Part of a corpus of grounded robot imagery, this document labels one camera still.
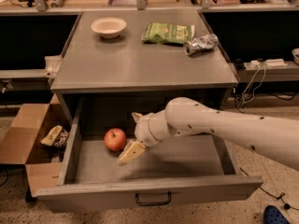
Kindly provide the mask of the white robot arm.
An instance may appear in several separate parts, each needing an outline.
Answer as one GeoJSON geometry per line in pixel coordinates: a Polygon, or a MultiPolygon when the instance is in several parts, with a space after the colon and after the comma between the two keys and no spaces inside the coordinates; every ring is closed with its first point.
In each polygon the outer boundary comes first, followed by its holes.
{"type": "Polygon", "coordinates": [[[163,111],[135,120],[135,138],[118,158],[125,165],[163,141],[208,133],[299,170],[299,121],[220,111],[190,98],[171,100],[163,111]]]}

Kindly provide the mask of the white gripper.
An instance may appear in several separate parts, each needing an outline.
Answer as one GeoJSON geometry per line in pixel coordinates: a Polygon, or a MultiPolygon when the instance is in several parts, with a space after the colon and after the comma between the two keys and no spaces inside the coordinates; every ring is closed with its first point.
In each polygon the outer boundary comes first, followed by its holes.
{"type": "Polygon", "coordinates": [[[142,115],[141,113],[133,112],[132,117],[135,121],[135,138],[137,141],[130,140],[128,142],[124,151],[118,157],[118,165],[129,163],[145,151],[145,146],[150,147],[153,145],[153,138],[149,128],[150,114],[142,115]]]}

